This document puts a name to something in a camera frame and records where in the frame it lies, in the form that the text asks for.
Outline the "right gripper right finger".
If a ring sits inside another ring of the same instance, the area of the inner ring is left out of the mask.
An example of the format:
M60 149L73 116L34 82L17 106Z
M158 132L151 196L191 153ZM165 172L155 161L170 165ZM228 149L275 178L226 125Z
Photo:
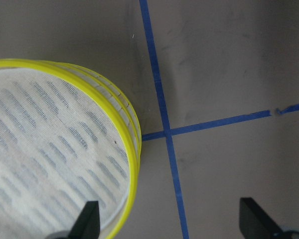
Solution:
M289 238L253 198L240 199L239 229L245 239Z

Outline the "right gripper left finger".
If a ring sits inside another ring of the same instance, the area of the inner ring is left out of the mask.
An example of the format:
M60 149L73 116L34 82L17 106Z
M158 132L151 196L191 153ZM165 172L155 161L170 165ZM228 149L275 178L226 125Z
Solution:
M100 211L98 201L88 201L74 223L68 239L98 239L100 235Z

